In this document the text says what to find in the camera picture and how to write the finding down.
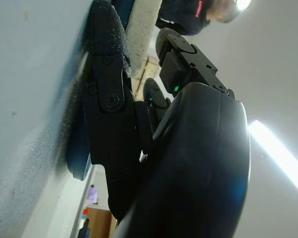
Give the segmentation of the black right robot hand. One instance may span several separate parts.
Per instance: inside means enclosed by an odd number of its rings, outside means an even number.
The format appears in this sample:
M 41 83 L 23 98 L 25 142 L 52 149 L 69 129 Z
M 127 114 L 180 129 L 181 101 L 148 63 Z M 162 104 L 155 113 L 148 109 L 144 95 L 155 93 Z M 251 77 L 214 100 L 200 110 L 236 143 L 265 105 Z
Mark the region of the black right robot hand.
M 250 138 L 244 106 L 217 68 L 162 29 L 160 77 L 174 100 L 152 132 L 147 106 L 131 91 L 126 35 L 111 3 L 92 2 L 85 35 L 83 112 L 91 162 L 105 168 L 114 237 L 232 237 L 250 177 Z

